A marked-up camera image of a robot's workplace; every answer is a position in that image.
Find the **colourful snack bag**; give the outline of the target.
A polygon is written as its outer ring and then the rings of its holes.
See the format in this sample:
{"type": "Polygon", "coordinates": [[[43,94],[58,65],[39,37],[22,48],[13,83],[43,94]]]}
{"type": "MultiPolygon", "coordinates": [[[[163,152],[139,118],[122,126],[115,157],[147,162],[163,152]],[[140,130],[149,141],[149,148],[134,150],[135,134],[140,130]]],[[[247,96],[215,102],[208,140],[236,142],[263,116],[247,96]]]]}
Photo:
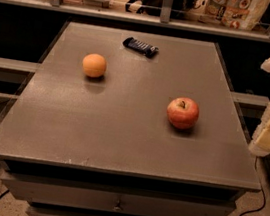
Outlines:
{"type": "Polygon", "coordinates": [[[260,22],[269,4],[270,0],[206,0],[200,21],[249,31],[260,22]]]}

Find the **black bag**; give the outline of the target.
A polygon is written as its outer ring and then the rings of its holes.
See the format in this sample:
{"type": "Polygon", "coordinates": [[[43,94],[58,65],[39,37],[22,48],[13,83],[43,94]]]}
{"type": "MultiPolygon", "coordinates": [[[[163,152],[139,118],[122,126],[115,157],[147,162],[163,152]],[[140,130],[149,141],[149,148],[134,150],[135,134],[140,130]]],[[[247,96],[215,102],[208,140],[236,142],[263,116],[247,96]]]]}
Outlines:
{"type": "MultiPolygon", "coordinates": [[[[162,11],[163,0],[129,0],[125,4],[126,12],[130,12],[130,6],[136,2],[141,2],[140,8],[136,11],[139,14],[145,13],[152,16],[160,16],[162,11]]],[[[199,8],[197,5],[199,0],[173,0],[171,6],[171,18],[181,19],[190,9],[199,8]]]]}

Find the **grey upper drawer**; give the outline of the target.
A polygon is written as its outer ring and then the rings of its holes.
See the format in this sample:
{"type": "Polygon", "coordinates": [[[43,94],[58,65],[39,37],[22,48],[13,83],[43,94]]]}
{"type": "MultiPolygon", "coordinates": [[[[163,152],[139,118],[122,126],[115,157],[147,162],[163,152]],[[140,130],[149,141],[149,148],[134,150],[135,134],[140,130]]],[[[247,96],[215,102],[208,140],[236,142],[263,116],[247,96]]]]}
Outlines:
{"type": "Polygon", "coordinates": [[[1,176],[3,184],[18,200],[117,212],[137,216],[228,216],[233,202],[186,198],[153,192],[132,192],[126,188],[93,186],[39,176],[12,174],[1,176]]]}

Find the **red apple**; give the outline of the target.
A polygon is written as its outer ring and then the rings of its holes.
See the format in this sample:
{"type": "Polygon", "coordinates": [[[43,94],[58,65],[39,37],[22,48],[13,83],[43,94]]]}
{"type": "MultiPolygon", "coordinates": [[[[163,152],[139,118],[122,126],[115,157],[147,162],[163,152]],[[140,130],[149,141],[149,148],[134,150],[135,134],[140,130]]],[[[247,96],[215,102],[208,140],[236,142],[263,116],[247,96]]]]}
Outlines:
{"type": "Polygon", "coordinates": [[[168,121],[177,129],[193,128],[198,121],[199,106],[193,99],[178,97],[167,107],[168,121]]]}

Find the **orange fruit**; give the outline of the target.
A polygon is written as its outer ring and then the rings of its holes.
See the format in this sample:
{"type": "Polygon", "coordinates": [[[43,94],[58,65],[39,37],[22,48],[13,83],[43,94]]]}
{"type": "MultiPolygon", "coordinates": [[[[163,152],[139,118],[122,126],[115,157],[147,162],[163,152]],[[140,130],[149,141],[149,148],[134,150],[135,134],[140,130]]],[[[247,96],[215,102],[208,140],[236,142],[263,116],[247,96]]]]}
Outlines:
{"type": "Polygon", "coordinates": [[[82,60],[82,69],[87,77],[101,77],[107,69],[106,59],[99,54],[89,54],[82,60]]]}

